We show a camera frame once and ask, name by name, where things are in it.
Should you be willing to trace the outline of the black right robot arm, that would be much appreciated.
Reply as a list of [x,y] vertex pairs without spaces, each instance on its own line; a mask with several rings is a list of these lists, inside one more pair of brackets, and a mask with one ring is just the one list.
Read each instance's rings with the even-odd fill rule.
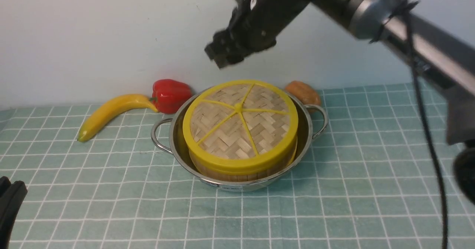
[[409,0],[235,0],[228,26],[205,53],[219,68],[275,46],[277,36],[313,4],[356,39],[382,42],[426,80],[447,106],[446,142],[465,144],[453,176],[474,202],[474,49],[411,13]]

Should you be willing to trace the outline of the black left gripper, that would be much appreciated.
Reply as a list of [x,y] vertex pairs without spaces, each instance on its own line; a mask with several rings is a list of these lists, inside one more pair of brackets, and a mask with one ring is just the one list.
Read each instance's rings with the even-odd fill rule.
[[0,248],[9,247],[16,217],[27,195],[23,181],[11,182],[6,176],[0,178]]

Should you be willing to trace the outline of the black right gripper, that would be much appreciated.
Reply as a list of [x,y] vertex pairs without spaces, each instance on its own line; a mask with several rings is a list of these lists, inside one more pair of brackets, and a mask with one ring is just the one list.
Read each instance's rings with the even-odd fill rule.
[[235,0],[225,29],[217,31],[205,53],[219,69],[276,45],[277,36],[311,0]]

